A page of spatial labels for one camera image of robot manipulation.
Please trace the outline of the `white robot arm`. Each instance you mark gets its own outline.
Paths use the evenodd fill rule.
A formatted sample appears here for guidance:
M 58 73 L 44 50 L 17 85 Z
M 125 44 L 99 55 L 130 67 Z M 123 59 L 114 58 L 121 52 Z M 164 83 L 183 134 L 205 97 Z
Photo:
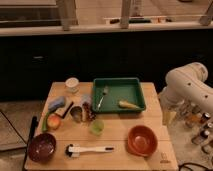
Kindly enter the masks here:
M 213 114 L 213 88 L 205 84 L 208 70 L 193 62 L 170 70 L 165 77 L 166 86 L 159 93 L 163 124 L 167 125 L 171 111 L 179 111 L 185 102 L 193 102 L 203 112 Z

